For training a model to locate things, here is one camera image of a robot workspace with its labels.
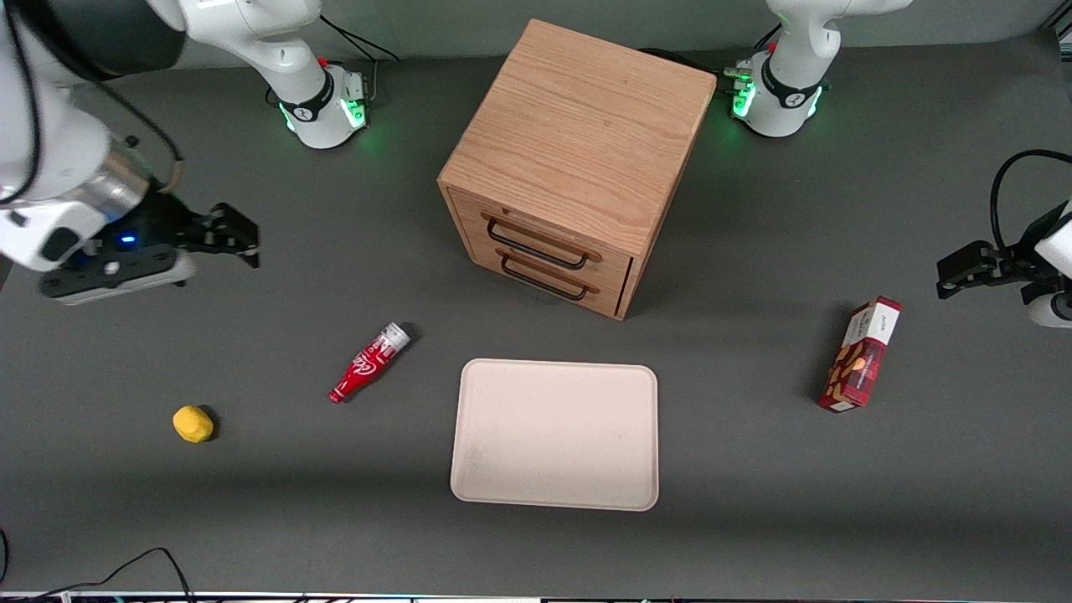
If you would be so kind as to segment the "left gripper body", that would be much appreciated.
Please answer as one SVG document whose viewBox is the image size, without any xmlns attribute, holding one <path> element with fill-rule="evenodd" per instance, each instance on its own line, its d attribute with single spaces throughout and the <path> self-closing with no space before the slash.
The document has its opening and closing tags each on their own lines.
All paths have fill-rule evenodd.
<svg viewBox="0 0 1072 603">
<path fill-rule="evenodd" d="M 1071 271 L 1069 201 L 1030 223 L 1018 242 L 1006 244 L 997 229 L 998 283 L 1024 291 L 1068 291 Z"/>
</svg>

